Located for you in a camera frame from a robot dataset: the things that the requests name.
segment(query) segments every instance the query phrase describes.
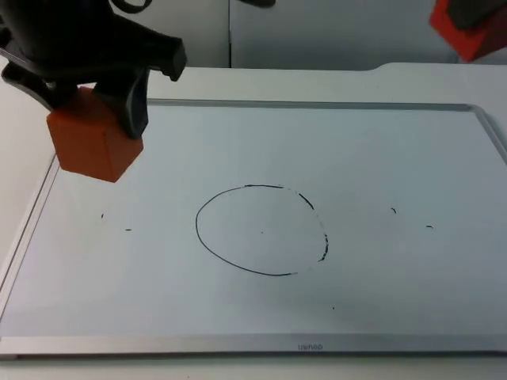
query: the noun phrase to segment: white cabinet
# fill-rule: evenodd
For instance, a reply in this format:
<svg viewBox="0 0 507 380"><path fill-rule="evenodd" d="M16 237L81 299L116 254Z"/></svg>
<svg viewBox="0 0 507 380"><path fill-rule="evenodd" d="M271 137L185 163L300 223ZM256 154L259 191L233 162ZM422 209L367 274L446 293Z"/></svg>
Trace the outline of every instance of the white cabinet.
<svg viewBox="0 0 507 380"><path fill-rule="evenodd" d="M140 0L128 0L143 4ZM229 67L229 0L154 0L126 18L185 42L189 66Z"/></svg>
<svg viewBox="0 0 507 380"><path fill-rule="evenodd" d="M389 62L454 63L429 25L434 0L231 0L232 66L369 70Z"/></svg>

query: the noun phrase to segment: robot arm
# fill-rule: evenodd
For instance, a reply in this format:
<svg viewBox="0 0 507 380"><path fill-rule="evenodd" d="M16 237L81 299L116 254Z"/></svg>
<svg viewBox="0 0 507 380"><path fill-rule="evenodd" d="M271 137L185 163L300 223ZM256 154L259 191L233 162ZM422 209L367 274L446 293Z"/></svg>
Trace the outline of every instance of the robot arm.
<svg viewBox="0 0 507 380"><path fill-rule="evenodd" d="M151 2L112 0L126 13ZM0 15L0 54L9 60L2 78L51 112L61 167L117 181L143 149L149 72L177 81L187 62L183 41L115 14L109 0L0 0ZM92 82L93 90L78 88Z"/></svg>

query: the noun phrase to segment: drawn circle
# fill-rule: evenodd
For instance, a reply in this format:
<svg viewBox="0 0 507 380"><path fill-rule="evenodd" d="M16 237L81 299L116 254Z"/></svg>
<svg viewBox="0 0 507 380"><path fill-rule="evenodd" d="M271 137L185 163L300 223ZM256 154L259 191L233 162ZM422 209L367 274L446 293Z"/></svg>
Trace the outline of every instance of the drawn circle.
<svg viewBox="0 0 507 380"><path fill-rule="evenodd" d="M306 270L324 261L329 248L310 200L290 188L265 184L213 196L197 212L196 232L219 259L266 276Z"/></svg>

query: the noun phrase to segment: black cable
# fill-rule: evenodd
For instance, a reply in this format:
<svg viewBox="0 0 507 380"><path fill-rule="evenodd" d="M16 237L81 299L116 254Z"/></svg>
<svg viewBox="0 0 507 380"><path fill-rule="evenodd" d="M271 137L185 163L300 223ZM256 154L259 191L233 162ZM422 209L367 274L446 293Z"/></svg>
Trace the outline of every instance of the black cable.
<svg viewBox="0 0 507 380"><path fill-rule="evenodd" d="M141 6L134 6L132 4L129 4L126 0L111 0L111 2L116 6L116 8L129 14L143 12L148 6L151 5L152 1L153 0L144 0L144 4L142 4Z"/></svg>

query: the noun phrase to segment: orange object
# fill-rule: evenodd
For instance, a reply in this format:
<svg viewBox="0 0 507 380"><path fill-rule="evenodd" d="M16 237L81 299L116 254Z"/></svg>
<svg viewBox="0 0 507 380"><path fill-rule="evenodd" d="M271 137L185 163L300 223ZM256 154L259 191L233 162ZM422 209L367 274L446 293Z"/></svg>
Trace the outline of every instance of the orange object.
<svg viewBox="0 0 507 380"><path fill-rule="evenodd" d="M429 23L465 62L507 46L507 7L487 17L474 28L459 30L447 14L449 0L438 0Z"/></svg>
<svg viewBox="0 0 507 380"><path fill-rule="evenodd" d="M143 150L143 140L127 137L115 114L86 87L47 122L60 166L69 172L116 182Z"/></svg>

